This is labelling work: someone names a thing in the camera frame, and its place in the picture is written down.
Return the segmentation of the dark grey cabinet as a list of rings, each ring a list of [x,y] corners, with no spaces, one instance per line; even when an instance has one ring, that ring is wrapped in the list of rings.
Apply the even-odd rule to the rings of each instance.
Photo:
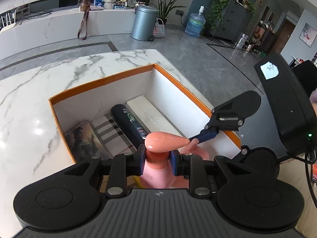
[[[239,36],[245,32],[252,14],[235,0],[230,0],[221,12],[221,21],[215,21],[215,30],[209,33],[217,38],[237,42]]]

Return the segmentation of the dark green shampoo bottle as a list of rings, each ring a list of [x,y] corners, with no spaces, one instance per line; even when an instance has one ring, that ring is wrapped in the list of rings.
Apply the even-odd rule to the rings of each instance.
[[[145,143],[148,133],[124,105],[117,104],[113,106],[111,115],[136,149],[139,145]]]

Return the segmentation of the dark illustrated card box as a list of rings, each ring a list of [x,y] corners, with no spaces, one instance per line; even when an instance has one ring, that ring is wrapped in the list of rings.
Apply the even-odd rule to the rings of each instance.
[[[64,137],[76,163],[91,156],[99,156],[104,161],[113,158],[88,120],[81,121]]]

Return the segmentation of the white long rectangular case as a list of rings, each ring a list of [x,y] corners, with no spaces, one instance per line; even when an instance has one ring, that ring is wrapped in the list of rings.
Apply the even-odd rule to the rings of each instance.
[[[144,95],[127,101],[125,106],[147,133],[166,132],[182,136]]]

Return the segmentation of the plaid fabric case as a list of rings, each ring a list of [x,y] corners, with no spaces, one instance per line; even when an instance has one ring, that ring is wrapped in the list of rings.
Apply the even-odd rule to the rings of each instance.
[[[137,149],[111,115],[103,115],[91,123],[112,158],[118,154],[136,152]]]

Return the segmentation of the orange cardboard box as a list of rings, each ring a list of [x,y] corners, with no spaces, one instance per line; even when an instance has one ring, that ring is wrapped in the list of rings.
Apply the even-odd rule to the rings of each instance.
[[[108,160],[136,150],[111,111],[136,121],[140,132],[191,138],[209,121],[211,109],[185,83],[157,64],[130,69],[68,89],[49,99],[57,128],[75,162]]]

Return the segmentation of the white wifi router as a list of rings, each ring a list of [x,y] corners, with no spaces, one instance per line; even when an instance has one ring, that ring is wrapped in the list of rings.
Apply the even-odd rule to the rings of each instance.
[[[1,16],[1,32],[12,29],[16,26],[16,11]]]

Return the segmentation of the yellow tape measure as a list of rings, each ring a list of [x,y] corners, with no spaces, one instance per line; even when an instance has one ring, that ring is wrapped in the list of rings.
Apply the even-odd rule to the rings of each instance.
[[[143,189],[143,185],[142,185],[141,182],[140,182],[139,176],[133,176],[133,178],[134,178],[134,181],[135,181],[137,187]]]

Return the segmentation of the pink cylinder jar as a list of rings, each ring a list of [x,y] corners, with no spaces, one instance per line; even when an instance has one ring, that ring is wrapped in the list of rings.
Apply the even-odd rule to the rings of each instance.
[[[204,148],[199,147],[195,143],[189,144],[185,147],[180,148],[179,152],[181,154],[188,154],[188,153],[195,154],[195,155],[200,156],[203,160],[210,159],[209,153]]]

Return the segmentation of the blue water jug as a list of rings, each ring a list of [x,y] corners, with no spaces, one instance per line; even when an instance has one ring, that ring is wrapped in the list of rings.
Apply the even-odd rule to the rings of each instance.
[[[185,33],[191,37],[199,38],[202,32],[202,29],[206,23],[204,18],[205,6],[201,6],[198,13],[192,13],[187,22]]]

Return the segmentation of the white marble tv console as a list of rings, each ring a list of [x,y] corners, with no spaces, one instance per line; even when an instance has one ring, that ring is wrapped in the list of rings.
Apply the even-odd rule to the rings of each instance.
[[[52,12],[44,18],[29,19],[1,33],[1,59],[39,46],[77,38],[84,13],[79,9]],[[133,9],[89,12],[88,36],[130,34]]]

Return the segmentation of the pink pump bottle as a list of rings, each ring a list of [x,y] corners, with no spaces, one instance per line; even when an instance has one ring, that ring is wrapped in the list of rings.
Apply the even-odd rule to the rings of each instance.
[[[139,180],[147,189],[168,189],[174,183],[170,152],[185,147],[190,140],[182,136],[152,132],[145,138],[146,160]]]

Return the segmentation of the woven pastel handbag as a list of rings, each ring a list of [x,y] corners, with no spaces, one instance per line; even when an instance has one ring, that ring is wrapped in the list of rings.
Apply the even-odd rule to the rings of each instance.
[[[165,25],[161,18],[156,20],[154,29],[153,29],[153,37],[154,38],[163,38],[165,37]]]

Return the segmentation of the grey metal trash bin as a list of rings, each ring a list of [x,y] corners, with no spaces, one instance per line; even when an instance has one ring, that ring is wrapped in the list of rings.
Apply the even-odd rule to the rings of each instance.
[[[153,31],[159,10],[148,5],[139,5],[135,9],[135,20],[131,37],[139,41],[149,41],[153,38]]]

